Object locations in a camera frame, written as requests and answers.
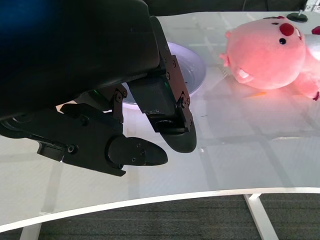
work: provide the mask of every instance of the gray carpet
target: gray carpet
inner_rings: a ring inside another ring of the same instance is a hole
[[[265,194],[281,240],[320,239],[319,194]],[[21,229],[0,233],[18,240]],[[242,195],[186,199],[45,222],[39,240],[259,240]]]

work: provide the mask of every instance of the pink plush toy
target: pink plush toy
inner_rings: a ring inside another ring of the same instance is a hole
[[[320,28],[303,35],[283,16],[252,21],[227,32],[226,54],[220,57],[235,79],[270,90],[294,82],[305,96],[320,94]]]

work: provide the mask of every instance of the robotic arm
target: robotic arm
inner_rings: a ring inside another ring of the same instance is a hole
[[[0,135],[35,140],[40,155],[115,176],[123,165],[165,164],[162,148],[123,135],[127,83],[173,150],[196,148],[179,63],[145,2],[17,2],[0,3]],[[56,110],[71,100],[78,104]]]

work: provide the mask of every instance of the white table leg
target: white table leg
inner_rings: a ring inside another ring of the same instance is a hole
[[[260,201],[259,196],[260,195],[257,194],[244,195],[244,199],[248,205],[255,226],[262,240],[278,240],[278,236],[270,222],[264,206]]]
[[[25,226],[22,230],[20,240],[38,240],[41,223]]]

